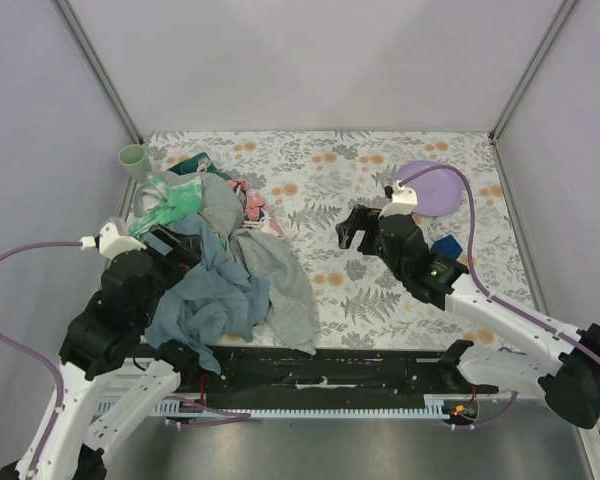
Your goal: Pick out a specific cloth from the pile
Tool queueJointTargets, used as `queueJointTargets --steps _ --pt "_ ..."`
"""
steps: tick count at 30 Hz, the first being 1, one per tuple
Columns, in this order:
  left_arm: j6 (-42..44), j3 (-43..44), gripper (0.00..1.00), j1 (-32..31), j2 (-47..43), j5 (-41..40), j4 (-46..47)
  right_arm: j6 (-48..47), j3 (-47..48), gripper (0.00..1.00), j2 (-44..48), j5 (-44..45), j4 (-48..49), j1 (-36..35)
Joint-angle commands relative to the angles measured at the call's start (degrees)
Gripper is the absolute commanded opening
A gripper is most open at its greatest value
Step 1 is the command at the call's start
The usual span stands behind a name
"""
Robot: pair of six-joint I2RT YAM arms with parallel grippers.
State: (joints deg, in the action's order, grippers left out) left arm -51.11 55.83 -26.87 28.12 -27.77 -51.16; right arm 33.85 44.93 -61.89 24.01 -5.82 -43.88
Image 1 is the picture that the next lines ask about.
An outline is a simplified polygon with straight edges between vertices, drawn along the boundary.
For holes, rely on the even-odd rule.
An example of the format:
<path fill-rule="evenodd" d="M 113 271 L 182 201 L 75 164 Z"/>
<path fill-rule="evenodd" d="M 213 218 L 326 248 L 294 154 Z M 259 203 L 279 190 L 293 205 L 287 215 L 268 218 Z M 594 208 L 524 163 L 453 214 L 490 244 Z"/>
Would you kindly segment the blue-grey cloth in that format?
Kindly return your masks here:
<path fill-rule="evenodd" d="M 227 333 L 253 340 L 253 327 L 269 310 L 270 283 L 231 260 L 201 216 L 191 214 L 168 229 L 199 236 L 201 260 L 164 293 L 145 338 L 153 348 L 176 340 L 198 353 L 203 369 L 219 375 L 221 366 L 210 347 Z"/>

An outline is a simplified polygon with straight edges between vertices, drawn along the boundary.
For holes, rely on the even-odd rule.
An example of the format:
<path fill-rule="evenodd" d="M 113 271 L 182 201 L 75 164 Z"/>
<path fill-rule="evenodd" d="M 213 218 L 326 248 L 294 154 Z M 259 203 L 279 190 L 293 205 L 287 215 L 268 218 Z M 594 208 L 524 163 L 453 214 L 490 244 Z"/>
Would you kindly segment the light grey cloth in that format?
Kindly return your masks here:
<path fill-rule="evenodd" d="M 273 334 L 290 349 L 313 355 L 315 302 L 306 274 L 281 237 L 242 227 L 244 206 L 228 181 L 210 173 L 179 176 L 172 172 L 157 173 L 177 180 L 200 177 L 203 196 L 197 213 L 218 236 L 229 258 L 252 276 L 269 281 L 269 310 L 266 323 Z"/>

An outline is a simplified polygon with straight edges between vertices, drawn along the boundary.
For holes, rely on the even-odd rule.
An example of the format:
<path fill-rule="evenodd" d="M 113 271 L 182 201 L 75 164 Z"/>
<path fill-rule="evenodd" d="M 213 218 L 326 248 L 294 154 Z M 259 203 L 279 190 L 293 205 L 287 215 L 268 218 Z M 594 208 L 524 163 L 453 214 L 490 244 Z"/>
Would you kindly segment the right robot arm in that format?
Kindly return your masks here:
<path fill-rule="evenodd" d="M 600 419 L 600 325 L 581 329 L 479 286 L 469 269 L 433 253 L 410 215 L 357 205 L 337 224 L 340 248 L 364 234 L 358 251 L 379 257 L 416 300 L 482 323 L 517 348 L 490 353 L 458 340 L 443 358 L 469 383 L 542 397 L 563 420 L 593 428 Z"/>

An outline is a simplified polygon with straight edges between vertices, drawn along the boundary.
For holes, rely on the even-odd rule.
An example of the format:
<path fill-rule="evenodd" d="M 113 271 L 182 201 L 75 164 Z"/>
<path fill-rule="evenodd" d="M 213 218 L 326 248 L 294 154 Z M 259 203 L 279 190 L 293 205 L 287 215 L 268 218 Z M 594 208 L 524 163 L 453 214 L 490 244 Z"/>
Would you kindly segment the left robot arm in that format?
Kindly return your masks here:
<path fill-rule="evenodd" d="M 100 289 L 68 325 L 55 368 L 56 388 L 26 453 L 0 469 L 1 479 L 103 479 L 120 447 L 182 378 L 196 353 L 169 340 L 140 379 L 103 415 L 103 394 L 141 342 L 163 295 L 201 261 L 201 239 L 158 226 L 161 253 L 113 223 L 81 244 L 110 259 Z"/>

